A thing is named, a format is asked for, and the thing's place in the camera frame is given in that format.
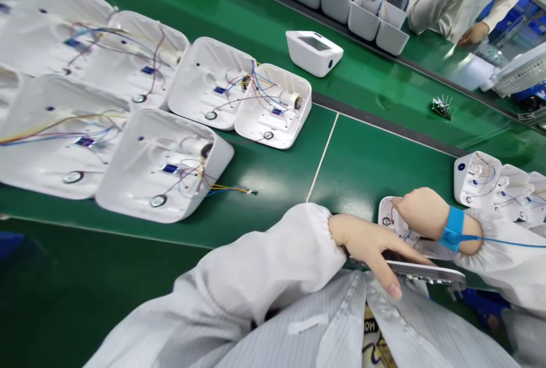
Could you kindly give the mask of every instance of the hand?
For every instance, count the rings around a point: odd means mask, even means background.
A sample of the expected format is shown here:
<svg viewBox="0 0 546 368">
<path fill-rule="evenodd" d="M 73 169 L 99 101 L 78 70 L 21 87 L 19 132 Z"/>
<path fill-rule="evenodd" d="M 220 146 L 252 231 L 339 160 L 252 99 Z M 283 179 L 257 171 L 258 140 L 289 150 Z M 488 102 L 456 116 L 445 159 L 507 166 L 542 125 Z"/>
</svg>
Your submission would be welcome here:
<svg viewBox="0 0 546 368">
<path fill-rule="evenodd" d="M 450 207 L 434 190 L 415 189 L 402 199 L 394 197 L 392 205 L 411 229 L 434 240 L 442 237 Z"/>
<path fill-rule="evenodd" d="M 386 227 L 349 214 L 332 216 L 329 226 L 336 244 L 345 246 L 351 256 L 366 263 L 379 284 L 395 300 L 402 298 L 402 290 L 398 278 L 382 256 L 385 250 L 395 251 L 414 263 L 434 265 Z"/>
<path fill-rule="evenodd" d="M 485 22 L 479 22 L 464 33 L 457 45 L 470 47 L 479 43 L 487 34 L 489 34 L 489 26 Z"/>
<path fill-rule="evenodd" d="M 415 189 L 403 198 L 394 197 L 392 205 L 411 229 L 425 237 L 440 240 L 448 224 L 451 208 L 434 190 Z M 483 237 L 482 226 L 479 222 L 466 215 L 462 233 Z M 481 240 L 466 241 L 459 245 L 459 252 L 474 255 L 481 247 Z"/>
</svg>

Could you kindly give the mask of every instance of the yellow wire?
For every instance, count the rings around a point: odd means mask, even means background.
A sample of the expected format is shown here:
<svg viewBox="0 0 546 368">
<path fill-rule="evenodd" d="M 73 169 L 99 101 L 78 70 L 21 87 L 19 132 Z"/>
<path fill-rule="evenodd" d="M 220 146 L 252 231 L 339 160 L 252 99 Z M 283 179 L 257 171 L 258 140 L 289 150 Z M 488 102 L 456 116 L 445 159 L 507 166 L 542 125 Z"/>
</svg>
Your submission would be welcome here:
<svg viewBox="0 0 546 368">
<path fill-rule="evenodd" d="M 40 132 L 40 131 L 44 130 L 45 128 L 48 128 L 50 126 L 54 127 L 54 126 L 56 126 L 56 125 L 58 125 L 60 123 L 72 121 L 74 119 L 85 119 L 85 118 L 90 118 L 90 117 L 105 117 L 105 118 L 127 119 L 127 117 L 124 117 L 124 116 L 121 116 L 121 115 L 103 115 L 103 114 L 89 114 L 89 115 L 81 115 L 81 116 L 76 116 L 76 117 L 64 118 L 64 119 L 58 120 L 55 124 L 48 123 L 47 125 L 39 126 L 37 128 L 34 128 L 34 129 L 32 129 L 30 131 L 27 131 L 27 132 L 23 132 L 21 134 L 18 134 L 16 136 L 11 137 L 11 138 L 0 139 L 0 143 L 10 142 L 10 141 L 12 141 L 14 139 L 29 137 L 29 136 L 32 136 L 32 135 L 36 134 L 37 132 Z"/>
</svg>

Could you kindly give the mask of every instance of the finger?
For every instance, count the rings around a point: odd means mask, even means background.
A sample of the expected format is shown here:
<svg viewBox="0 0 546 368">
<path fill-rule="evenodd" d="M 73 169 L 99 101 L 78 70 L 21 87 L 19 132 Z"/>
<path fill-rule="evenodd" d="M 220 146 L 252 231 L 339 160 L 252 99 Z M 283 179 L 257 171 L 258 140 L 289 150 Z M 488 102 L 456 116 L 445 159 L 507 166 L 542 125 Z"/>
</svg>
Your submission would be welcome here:
<svg viewBox="0 0 546 368">
<path fill-rule="evenodd" d="M 400 282 L 383 255 L 379 252 L 370 253 L 366 256 L 365 262 L 385 291 L 396 301 L 400 300 L 402 298 Z"/>
<path fill-rule="evenodd" d="M 393 233 L 392 236 L 393 238 L 390 238 L 387 244 L 389 250 L 396 251 L 410 262 L 424 264 L 425 266 L 435 266 L 432 261 L 410 247 L 408 243 L 400 240 L 396 234 Z"/>
</svg>

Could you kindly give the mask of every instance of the blue anti-static wrist strap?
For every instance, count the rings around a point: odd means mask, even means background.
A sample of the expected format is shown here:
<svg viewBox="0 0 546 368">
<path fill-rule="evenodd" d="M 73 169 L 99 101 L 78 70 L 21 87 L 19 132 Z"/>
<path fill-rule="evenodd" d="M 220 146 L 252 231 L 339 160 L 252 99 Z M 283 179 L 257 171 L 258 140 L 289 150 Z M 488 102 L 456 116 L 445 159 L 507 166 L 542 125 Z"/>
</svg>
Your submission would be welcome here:
<svg viewBox="0 0 546 368">
<path fill-rule="evenodd" d="M 440 238 L 440 246 L 447 247 L 449 250 L 456 253 L 459 249 L 459 244 L 461 244 L 461 241 L 464 241 L 464 236 L 462 235 L 464 223 L 465 212 L 451 206 L 448 225 Z"/>
</svg>

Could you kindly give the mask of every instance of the device display screen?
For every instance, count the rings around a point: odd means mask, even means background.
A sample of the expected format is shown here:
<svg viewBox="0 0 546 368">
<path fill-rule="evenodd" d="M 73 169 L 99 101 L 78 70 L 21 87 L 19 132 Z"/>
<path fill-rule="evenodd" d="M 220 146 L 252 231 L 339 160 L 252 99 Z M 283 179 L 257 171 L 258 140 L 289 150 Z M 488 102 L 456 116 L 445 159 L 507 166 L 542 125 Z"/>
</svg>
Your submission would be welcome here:
<svg viewBox="0 0 546 368">
<path fill-rule="evenodd" d="M 331 49 L 330 47 L 328 47 L 323 42 L 317 40 L 315 37 L 299 36 L 298 38 L 300 40 L 302 40 L 305 44 L 307 44 L 307 45 L 313 47 L 314 49 L 316 49 L 317 51 L 326 51 L 327 49 Z"/>
</svg>

